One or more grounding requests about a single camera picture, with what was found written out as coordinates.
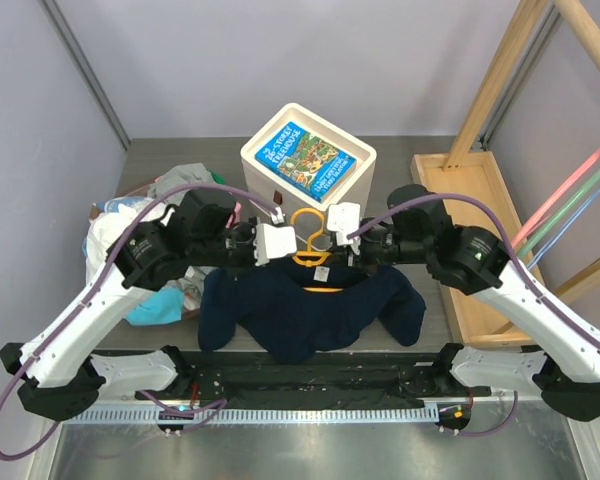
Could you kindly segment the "grey cloth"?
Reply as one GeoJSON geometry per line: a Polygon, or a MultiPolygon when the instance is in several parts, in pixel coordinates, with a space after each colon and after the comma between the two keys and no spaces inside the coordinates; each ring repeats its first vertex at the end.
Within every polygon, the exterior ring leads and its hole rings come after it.
{"type": "Polygon", "coordinates": [[[156,198],[185,184],[214,183],[212,173],[202,163],[177,165],[157,177],[149,186],[147,196],[156,198]]]}

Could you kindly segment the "white cloth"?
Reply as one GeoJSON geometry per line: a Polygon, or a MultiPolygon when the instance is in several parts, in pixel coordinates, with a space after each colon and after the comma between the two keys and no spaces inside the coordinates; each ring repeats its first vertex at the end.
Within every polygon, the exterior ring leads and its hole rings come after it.
{"type": "Polygon", "coordinates": [[[89,221],[89,229],[83,241],[86,282],[96,274],[106,261],[108,249],[123,231],[150,202],[140,196],[119,197],[95,205],[95,218],[89,221]]]}

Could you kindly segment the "navy blue t shirt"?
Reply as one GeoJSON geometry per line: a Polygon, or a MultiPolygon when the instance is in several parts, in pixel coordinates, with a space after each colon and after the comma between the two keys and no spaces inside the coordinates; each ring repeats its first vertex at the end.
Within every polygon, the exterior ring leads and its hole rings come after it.
{"type": "Polygon", "coordinates": [[[225,347],[244,328],[276,361],[298,364],[356,342],[374,321],[402,346],[414,345],[426,303],[391,266],[307,268],[292,259],[239,275],[213,270],[204,281],[198,344],[225,347]]]}

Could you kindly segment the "wooden clothes rack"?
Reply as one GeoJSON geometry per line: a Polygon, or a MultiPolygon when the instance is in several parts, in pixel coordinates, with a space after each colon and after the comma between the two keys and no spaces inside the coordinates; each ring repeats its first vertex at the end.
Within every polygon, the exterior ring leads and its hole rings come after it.
{"type": "Polygon", "coordinates": [[[413,178],[600,329],[600,1],[520,1],[490,55],[451,148],[415,155],[413,178]]]}

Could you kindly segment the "light blue cloth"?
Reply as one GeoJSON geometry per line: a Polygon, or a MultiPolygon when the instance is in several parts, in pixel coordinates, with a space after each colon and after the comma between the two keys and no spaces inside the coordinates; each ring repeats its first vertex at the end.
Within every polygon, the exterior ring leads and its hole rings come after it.
{"type": "Polygon", "coordinates": [[[138,327],[159,326],[182,320],[184,293],[175,287],[154,292],[146,301],[131,310],[126,321],[138,327]]]}

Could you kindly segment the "white drawer unit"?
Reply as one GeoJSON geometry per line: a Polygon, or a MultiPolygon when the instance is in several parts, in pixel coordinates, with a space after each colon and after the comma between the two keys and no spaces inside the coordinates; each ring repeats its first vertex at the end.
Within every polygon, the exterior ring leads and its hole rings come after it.
{"type": "Polygon", "coordinates": [[[298,103],[284,105],[240,150],[247,188],[289,217],[303,207],[366,208],[376,150],[298,103]]]}

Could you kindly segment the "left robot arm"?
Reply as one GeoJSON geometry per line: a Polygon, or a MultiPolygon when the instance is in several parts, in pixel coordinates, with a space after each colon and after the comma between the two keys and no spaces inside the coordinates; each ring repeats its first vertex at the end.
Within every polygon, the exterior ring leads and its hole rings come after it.
{"type": "Polygon", "coordinates": [[[152,200],[111,245],[95,276],[38,336],[0,351],[23,409],[63,422],[101,399],[156,392],[185,397],[195,370],[180,350],[104,357],[97,345],[141,303],[193,266],[258,265],[258,238],[240,244],[227,224],[240,200],[256,195],[226,185],[182,185],[152,200]]]}

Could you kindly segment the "yellow hanger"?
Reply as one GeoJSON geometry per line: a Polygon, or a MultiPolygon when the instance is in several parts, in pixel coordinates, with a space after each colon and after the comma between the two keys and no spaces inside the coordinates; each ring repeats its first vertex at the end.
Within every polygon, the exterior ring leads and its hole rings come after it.
{"type": "Polygon", "coordinates": [[[292,259],[296,264],[306,268],[318,267],[323,265],[330,256],[329,252],[318,251],[313,247],[314,240],[325,233],[325,214],[312,207],[303,207],[296,210],[291,215],[291,225],[294,226],[297,219],[304,214],[313,215],[318,218],[320,221],[320,227],[308,237],[306,241],[306,248],[296,252],[292,259]]]}

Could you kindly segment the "blue treehouse paperback book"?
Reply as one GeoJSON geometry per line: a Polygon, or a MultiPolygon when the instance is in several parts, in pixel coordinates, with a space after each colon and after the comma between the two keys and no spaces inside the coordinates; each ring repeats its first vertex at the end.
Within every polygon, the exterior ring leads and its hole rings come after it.
{"type": "Polygon", "coordinates": [[[278,130],[255,153],[255,159],[317,202],[352,174],[357,164],[356,157],[294,122],[278,130]]]}

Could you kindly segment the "green cloth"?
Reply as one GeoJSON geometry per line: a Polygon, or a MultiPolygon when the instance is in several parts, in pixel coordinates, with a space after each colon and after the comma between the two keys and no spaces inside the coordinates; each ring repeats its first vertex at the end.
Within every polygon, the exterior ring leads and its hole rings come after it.
{"type": "Polygon", "coordinates": [[[213,171],[209,171],[209,173],[211,174],[211,176],[212,176],[212,179],[213,179],[213,181],[214,181],[215,183],[217,183],[217,184],[220,184],[220,185],[225,185],[225,184],[226,184],[226,182],[225,182],[224,178],[223,178],[223,177],[221,177],[220,175],[216,174],[216,173],[215,173],[215,172],[213,172],[213,171]]]}

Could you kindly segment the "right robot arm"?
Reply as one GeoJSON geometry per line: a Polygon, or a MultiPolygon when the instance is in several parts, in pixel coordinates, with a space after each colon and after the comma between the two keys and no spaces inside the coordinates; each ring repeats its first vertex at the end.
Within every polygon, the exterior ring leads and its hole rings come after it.
{"type": "Polygon", "coordinates": [[[370,240],[366,232],[384,216],[367,222],[348,216],[338,244],[364,263],[424,265],[441,285],[498,311],[539,348],[447,346],[431,371],[435,389],[445,395],[464,386],[512,390],[538,396],[574,420],[599,418],[600,330],[533,277],[495,213],[467,195],[435,194],[417,184],[394,190],[387,204],[390,229],[370,240]]]}

